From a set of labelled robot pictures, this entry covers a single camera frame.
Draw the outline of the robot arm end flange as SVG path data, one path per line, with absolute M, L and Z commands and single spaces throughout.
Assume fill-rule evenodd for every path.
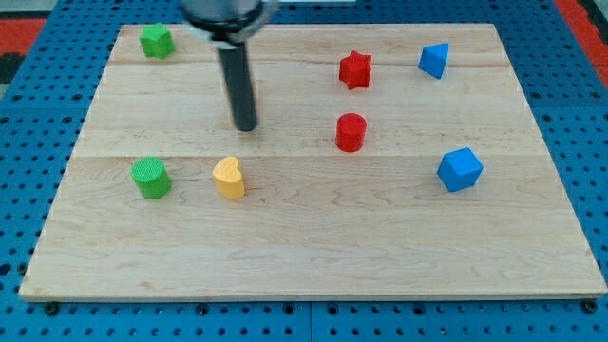
M 181 0 L 186 23 L 219 49 L 235 49 L 268 24 L 277 0 Z

